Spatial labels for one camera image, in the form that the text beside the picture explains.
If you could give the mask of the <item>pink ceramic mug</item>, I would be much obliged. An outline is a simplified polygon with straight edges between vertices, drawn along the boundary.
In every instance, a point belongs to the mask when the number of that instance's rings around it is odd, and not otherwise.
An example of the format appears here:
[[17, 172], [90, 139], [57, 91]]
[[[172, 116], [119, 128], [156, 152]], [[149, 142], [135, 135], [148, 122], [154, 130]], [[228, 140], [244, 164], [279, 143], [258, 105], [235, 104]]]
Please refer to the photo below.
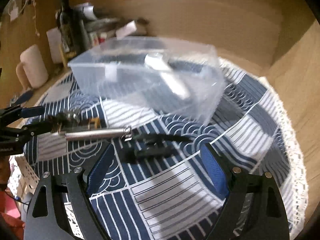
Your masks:
[[48, 81], [49, 75], [36, 44], [21, 53], [16, 75], [24, 90], [38, 89]]

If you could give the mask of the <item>white shoehorn-shaped device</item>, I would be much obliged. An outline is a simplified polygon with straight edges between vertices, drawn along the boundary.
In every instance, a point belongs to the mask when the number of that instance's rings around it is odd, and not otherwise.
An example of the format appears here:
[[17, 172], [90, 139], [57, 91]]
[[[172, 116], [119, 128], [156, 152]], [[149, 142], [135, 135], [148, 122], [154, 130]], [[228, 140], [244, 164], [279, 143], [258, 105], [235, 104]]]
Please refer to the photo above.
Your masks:
[[190, 98], [190, 93], [186, 85], [174, 73], [174, 70], [169, 66], [168, 61], [163, 54], [148, 53], [145, 56], [144, 64], [147, 67], [158, 71], [165, 84], [181, 100]]

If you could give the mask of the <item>white charger cube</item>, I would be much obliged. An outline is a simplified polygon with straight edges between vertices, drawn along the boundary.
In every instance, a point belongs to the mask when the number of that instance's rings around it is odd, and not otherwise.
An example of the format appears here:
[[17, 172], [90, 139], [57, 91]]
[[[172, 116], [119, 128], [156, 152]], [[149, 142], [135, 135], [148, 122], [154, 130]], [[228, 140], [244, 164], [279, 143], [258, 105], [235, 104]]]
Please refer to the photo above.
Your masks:
[[114, 62], [105, 64], [105, 79], [107, 82], [117, 82], [118, 65]]

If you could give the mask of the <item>white handwritten note paper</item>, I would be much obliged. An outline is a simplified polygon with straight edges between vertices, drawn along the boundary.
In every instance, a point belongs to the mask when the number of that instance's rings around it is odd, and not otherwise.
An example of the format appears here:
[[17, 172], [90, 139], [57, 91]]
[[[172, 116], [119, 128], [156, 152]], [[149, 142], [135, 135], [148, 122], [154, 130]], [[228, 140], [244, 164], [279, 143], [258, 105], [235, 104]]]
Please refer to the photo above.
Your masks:
[[61, 33], [59, 29], [57, 27], [50, 29], [46, 32], [46, 34], [49, 43], [50, 55], [53, 63], [62, 63], [62, 57], [60, 54]]

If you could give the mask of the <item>white card box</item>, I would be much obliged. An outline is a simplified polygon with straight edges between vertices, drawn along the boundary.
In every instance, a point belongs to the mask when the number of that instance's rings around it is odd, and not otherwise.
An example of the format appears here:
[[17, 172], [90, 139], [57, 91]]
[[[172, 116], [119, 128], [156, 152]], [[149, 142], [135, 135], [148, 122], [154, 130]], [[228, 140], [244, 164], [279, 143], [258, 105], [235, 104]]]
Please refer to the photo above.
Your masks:
[[135, 21], [131, 21], [124, 25], [123, 27], [119, 28], [116, 30], [116, 38], [117, 39], [122, 39], [127, 36], [133, 36], [137, 32], [137, 26]]

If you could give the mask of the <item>blue patterned lace tablecloth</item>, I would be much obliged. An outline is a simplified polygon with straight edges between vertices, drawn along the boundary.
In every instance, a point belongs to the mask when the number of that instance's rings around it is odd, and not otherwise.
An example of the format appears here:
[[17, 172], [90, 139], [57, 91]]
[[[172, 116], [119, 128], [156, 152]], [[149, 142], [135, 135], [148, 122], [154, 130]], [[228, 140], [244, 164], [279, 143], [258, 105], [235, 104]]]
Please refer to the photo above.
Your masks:
[[[85, 94], [74, 74], [40, 99], [43, 115], [27, 124], [78, 108], [80, 119], [99, 117], [103, 128], [130, 126], [137, 134], [172, 134], [171, 155], [122, 162], [123, 150], [145, 148], [130, 138], [66, 141], [57, 133], [33, 137], [16, 157], [32, 192], [25, 239], [294, 239], [302, 231], [308, 185], [302, 152], [279, 95], [255, 77], [220, 59], [226, 81], [208, 124], [190, 117], [131, 106]], [[85, 192], [84, 162], [103, 141], [114, 159], [97, 193]], [[210, 143], [231, 166], [227, 199], [217, 195], [201, 160]]]

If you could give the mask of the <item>black gold-banded cylinder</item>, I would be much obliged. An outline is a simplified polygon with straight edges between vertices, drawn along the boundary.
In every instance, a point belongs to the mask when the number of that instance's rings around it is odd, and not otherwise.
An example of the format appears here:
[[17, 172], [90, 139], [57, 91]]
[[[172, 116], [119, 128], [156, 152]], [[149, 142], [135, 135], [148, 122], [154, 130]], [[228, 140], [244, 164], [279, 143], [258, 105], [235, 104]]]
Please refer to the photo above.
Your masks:
[[95, 118], [89, 118], [85, 120], [85, 127], [88, 130], [92, 130], [92, 129], [100, 129], [101, 128], [101, 121], [99, 117], [95, 117]]

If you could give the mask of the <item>silver metal tube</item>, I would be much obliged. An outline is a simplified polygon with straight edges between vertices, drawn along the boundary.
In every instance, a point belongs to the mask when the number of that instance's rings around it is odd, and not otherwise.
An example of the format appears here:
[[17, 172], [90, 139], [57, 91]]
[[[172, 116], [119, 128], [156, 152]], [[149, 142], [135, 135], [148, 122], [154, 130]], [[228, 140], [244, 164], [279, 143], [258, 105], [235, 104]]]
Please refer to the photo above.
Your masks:
[[104, 128], [78, 132], [66, 132], [64, 136], [67, 141], [94, 140], [106, 138], [130, 138], [132, 137], [132, 128], [130, 126], [127, 126], [121, 128]]

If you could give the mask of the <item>red small box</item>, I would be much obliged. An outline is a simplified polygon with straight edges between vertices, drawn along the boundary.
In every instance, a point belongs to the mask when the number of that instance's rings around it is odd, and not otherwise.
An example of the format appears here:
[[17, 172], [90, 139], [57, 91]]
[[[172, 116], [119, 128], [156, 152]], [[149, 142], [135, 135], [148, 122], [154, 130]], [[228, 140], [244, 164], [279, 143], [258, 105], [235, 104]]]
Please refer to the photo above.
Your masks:
[[108, 38], [107, 33], [105, 33], [105, 32], [99, 33], [98, 34], [99, 44], [104, 43], [107, 40], [107, 38]]

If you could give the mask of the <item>dark wine bottle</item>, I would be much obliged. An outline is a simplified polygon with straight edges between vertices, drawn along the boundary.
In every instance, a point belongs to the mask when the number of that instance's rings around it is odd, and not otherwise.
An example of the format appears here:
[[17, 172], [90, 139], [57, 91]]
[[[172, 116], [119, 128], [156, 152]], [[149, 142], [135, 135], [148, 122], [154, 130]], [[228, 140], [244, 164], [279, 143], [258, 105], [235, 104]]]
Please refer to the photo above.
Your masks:
[[81, 34], [69, 0], [60, 0], [60, 2], [61, 8], [57, 15], [57, 26], [61, 33], [63, 52], [66, 58], [71, 60], [81, 53]]

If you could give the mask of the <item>wooden stick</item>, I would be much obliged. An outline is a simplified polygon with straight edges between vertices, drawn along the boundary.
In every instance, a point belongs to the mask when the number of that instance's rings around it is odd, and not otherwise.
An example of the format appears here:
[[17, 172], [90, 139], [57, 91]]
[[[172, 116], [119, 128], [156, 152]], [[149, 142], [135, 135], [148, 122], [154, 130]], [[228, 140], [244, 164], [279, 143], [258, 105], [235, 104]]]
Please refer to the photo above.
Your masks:
[[61, 61], [62, 61], [63, 67], [65, 69], [67, 69], [68, 68], [68, 60], [63, 52], [62, 44], [59, 44], [59, 51], [60, 51], [60, 56], [61, 56]]

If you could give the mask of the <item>clear plastic storage box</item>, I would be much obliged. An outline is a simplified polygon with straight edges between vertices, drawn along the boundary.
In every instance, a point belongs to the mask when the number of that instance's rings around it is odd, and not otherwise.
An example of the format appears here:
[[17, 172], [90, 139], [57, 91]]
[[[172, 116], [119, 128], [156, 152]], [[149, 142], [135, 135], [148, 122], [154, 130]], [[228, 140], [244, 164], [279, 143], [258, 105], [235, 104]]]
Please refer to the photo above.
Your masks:
[[[144, 64], [148, 53], [165, 56], [186, 85], [190, 98], [181, 100]], [[105, 79], [105, 64], [118, 65], [117, 82]], [[207, 124], [219, 105], [226, 81], [212, 45], [164, 37], [111, 38], [69, 61], [80, 89], [131, 106], [190, 117]]]

